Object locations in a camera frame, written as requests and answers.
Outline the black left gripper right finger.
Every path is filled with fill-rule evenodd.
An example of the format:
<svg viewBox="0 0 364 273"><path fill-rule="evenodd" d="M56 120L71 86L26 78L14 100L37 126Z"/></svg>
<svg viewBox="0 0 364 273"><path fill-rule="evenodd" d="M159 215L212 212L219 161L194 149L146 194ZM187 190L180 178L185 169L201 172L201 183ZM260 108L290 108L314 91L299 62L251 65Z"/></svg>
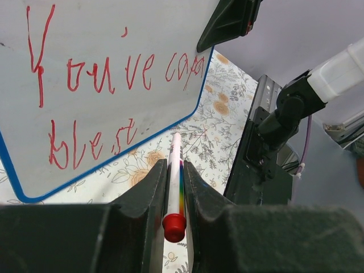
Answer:
<svg viewBox="0 0 364 273"><path fill-rule="evenodd" d="M191 272L362 272L363 227L336 207L237 205L184 163Z"/></svg>

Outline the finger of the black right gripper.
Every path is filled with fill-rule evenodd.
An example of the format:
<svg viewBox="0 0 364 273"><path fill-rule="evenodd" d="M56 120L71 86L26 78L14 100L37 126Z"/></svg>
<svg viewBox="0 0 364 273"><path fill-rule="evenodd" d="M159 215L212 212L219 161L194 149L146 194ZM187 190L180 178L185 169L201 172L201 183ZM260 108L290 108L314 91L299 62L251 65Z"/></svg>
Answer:
<svg viewBox="0 0 364 273"><path fill-rule="evenodd" d="M210 47L246 36L254 27L262 0L220 0L196 46Z"/></svg>

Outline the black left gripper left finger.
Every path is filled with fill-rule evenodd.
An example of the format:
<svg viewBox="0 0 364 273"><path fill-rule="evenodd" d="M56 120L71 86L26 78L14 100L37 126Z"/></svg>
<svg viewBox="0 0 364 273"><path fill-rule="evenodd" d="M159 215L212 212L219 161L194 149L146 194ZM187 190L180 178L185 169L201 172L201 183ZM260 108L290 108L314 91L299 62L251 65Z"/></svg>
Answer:
<svg viewBox="0 0 364 273"><path fill-rule="evenodd" d="M161 272L167 161L107 204L1 206L2 272Z"/></svg>

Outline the blue framed whiteboard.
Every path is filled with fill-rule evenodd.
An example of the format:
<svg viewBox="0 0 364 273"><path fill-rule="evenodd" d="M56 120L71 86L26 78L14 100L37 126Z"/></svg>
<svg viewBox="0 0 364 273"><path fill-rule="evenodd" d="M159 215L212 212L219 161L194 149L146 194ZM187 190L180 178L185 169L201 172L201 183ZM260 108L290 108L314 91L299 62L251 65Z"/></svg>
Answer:
<svg viewBox="0 0 364 273"><path fill-rule="evenodd" d="M2 1L1 162L34 203L190 117L217 1Z"/></svg>

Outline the red white marker pen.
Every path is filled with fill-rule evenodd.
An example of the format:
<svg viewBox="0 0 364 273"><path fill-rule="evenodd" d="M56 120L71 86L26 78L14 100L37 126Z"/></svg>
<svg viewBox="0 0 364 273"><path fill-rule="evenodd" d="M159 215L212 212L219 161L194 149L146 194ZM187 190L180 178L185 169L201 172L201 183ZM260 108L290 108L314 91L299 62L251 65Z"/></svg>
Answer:
<svg viewBox="0 0 364 273"><path fill-rule="evenodd" d="M167 241L178 243L185 237L184 161L181 135L174 133L169 150L166 195L162 225Z"/></svg>

